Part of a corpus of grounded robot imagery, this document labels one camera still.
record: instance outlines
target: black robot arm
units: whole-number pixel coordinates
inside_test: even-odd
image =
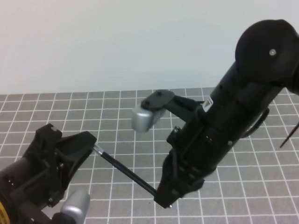
[[[268,105],[282,88],[298,94],[298,63],[294,28],[284,20],[262,21],[241,36],[235,62],[203,104],[186,98],[178,101],[169,91],[156,91],[142,101],[134,110],[136,131],[148,130],[164,109],[186,121],[167,138],[172,149],[163,164],[155,201],[166,208],[200,189],[233,145],[263,122]]]

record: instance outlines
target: black rod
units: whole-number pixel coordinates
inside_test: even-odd
[[[148,183],[146,183],[143,179],[141,179],[139,176],[137,176],[135,173],[133,173],[129,168],[127,168],[122,163],[117,161],[115,158],[110,156],[108,153],[104,152],[104,150],[101,147],[95,145],[93,149],[97,154],[99,154],[101,157],[103,157],[103,159],[105,159],[112,166],[114,166],[119,171],[121,171],[128,178],[135,181],[137,184],[139,184],[139,186],[141,186],[143,189],[145,189],[151,195],[153,195],[153,196],[156,195],[156,192],[157,192],[156,189],[154,189],[152,186],[150,186]]]

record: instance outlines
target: cable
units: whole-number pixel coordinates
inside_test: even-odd
[[[257,120],[257,122],[241,137],[241,139],[246,138],[246,137],[250,136],[251,134],[253,134],[260,127],[260,125],[266,120],[269,112],[270,112],[270,110],[269,110],[269,108],[267,108],[262,113],[262,115]]]
[[[284,140],[283,143],[281,143],[280,147],[284,146],[284,144],[290,139],[290,137],[292,137],[292,135],[295,133],[295,131],[297,131],[297,129],[299,128],[299,123],[294,127],[294,129],[290,132],[290,134],[288,135],[288,137],[286,137],[286,139]]]

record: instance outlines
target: table surface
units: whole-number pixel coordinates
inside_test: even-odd
[[[213,88],[175,89],[206,99]],[[158,186],[170,145],[166,138],[184,123],[170,113],[146,134],[131,130],[131,108],[147,91],[20,94],[0,96],[0,169],[21,157],[35,130],[52,123],[64,136],[90,131],[109,154]],[[64,200],[77,189],[91,195],[86,224],[297,224],[299,132],[279,145],[299,120],[299,97],[283,90],[264,124],[240,140],[206,178],[204,187],[162,209],[152,196],[98,155],[75,174]],[[51,216],[62,202],[44,212]]]

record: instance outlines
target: yellow part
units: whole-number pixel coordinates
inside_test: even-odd
[[[2,203],[0,202],[0,224],[10,224],[8,214],[5,211]]]

